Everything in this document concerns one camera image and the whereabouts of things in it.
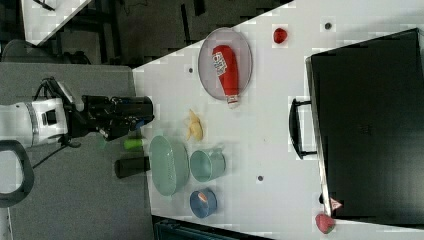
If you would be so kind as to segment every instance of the red ball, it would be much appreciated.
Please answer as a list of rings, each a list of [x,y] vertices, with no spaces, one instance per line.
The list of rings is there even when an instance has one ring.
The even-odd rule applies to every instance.
[[[274,42],[275,43],[282,43],[287,39],[287,32],[286,30],[282,29],[282,28],[278,28],[277,30],[275,30],[274,32]]]

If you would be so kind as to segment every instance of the white label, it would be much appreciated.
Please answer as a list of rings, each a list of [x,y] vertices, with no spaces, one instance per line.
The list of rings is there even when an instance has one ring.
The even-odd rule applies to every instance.
[[[213,65],[216,69],[216,74],[219,77],[226,72],[227,63],[225,62],[225,59],[222,56],[221,52],[217,52],[214,55],[212,55],[212,59],[213,59]]]

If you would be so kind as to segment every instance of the white table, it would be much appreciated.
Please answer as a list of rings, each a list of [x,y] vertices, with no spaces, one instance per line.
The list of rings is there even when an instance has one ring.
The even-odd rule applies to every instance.
[[[89,2],[91,0],[46,0],[46,4],[55,9],[49,11],[33,0],[21,0],[25,39],[34,45],[43,43]]]
[[[324,29],[327,22],[333,24],[329,31]],[[254,65],[235,110],[210,97],[200,83],[196,66],[202,42],[135,69],[137,95],[150,96],[155,104],[156,119],[143,134],[151,138],[163,129],[165,136],[185,142],[184,121],[191,108],[202,121],[205,138],[185,142],[189,156],[197,149],[223,145],[227,162],[223,177],[201,184],[190,176],[184,190],[172,198],[157,192],[150,172],[152,214],[272,239],[422,239],[423,231],[339,220],[331,234],[323,235],[314,220],[323,210],[318,202],[318,161],[300,160],[288,132],[291,100],[309,96],[308,56],[417,26],[424,26],[424,2],[416,0],[296,0],[240,24],[234,29],[247,38]],[[283,46],[273,43],[277,27],[289,34]],[[310,108],[304,111],[304,144],[312,150]],[[258,182],[259,175],[263,182]],[[216,193],[218,211],[198,219],[190,210],[189,196],[204,187]]]

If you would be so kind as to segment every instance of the black chair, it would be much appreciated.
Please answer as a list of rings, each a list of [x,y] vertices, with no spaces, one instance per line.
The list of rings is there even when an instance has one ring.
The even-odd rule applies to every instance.
[[[24,40],[12,40],[3,49],[2,62],[21,63],[56,63],[56,64],[91,64],[84,52],[77,51],[74,54],[64,53],[53,55],[44,48],[32,45]]]

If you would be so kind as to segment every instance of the green bowl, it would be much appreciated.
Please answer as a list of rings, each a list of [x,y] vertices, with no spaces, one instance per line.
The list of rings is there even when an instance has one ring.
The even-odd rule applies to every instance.
[[[181,190],[190,174],[184,145],[164,136],[156,136],[150,143],[149,154],[153,184],[158,192],[171,196]]]

